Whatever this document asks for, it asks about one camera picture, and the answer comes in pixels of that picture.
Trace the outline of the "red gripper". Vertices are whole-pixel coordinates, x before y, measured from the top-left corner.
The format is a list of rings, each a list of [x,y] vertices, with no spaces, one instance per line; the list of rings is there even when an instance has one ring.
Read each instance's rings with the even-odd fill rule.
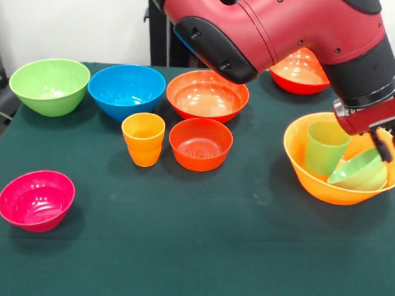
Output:
[[[340,99],[336,99],[333,102],[333,110],[339,125],[347,134],[357,135],[369,132],[382,161],[392,161],[389,148],[384,141],[379,139],[377,129],[395,123],[395,98],[361,109],[348,108]],[[395,146],[395,125],[392,126],[391,134]]]

